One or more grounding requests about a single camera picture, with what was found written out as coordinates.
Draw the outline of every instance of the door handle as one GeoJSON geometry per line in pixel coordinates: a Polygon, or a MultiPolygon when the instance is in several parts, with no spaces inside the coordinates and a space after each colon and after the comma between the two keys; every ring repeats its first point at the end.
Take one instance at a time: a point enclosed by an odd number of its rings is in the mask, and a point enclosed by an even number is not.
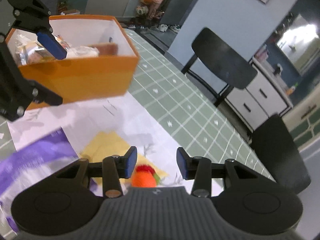
{"type": "Polygon", "coordinates": [[[244,103],[243,104],[244,108],[248,110],[249,113],[251,113],[251,109],[244,103]]]}
{"type": "Polygon", "coordinates": [[[260,94],[262,94],[262,96],[263,96],[264,98],[268,98],[267,95],[262,91],[261,88],[259,89],[259,92],[260,92],[260,94]]]}
{"type": "Polygon", "coordinates": [[[308,110],[301,116],[301,120],[305,118],[308,114],[310,114],[314,109],[316,109],[317,105],[309,106],[308,110]]]}

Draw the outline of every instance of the white drawer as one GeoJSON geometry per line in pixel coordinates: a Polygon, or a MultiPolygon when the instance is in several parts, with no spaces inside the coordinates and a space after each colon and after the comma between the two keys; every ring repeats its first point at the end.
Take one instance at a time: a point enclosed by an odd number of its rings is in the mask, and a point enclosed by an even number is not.
{"type": "Polygon", "coordinates": [[[268,116],[247,92],[247,90],[239,90],[234,88],[227,96],[229,102],[237,109],[253,130],[258,128],[268,116]]]}
{"type": "Polygon", "coordinates": [[[279,114],[287,108],[287,104],[283,101],[279,93],[260,71],[258,71],[257,76],[247,86],[247,90],[269,116],[275,113],[279,114]]]}

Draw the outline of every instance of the red pom-pom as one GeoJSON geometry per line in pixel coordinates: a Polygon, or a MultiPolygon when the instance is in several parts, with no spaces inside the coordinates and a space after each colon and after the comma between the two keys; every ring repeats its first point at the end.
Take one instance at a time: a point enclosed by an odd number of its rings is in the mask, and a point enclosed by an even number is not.
{"type": "Polygon", "coordinates": [[[152,176],[156,173],[156,171],[150,165],[147,164],[138,165],[136,167],[136,172],[139,171],[148,171],[152,174],[152,176]]]}

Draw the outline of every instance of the black circular joint cover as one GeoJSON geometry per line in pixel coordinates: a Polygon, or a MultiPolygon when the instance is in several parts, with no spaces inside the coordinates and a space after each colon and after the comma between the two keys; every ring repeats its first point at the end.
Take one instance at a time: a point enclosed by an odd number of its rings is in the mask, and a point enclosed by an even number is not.
{"type": "Polygon", "coordinates": [[[302,203],[293,192],[270,181],[244,179],[214,199],[221,217],[236,228],[257,235],[276,235],[293,228],[302,203]]]}
{"type": "Polygon", "coordinates": [[[11,213],[20,230],[40,236],[61,235],[94,217],[98,198],[81,185],[62,184],[47,190],[31,187],[15,197],[11,213]]]}

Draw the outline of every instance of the mirror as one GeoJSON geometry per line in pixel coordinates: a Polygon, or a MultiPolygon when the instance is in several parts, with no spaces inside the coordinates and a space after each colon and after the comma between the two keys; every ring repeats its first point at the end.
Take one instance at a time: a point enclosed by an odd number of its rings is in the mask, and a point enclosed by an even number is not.
{"type": "Polygon", "coordinates": [[[277,46],[303,75],[320,56],[318,26],[309,24],[300,14],[277,42],[277,46]]]}

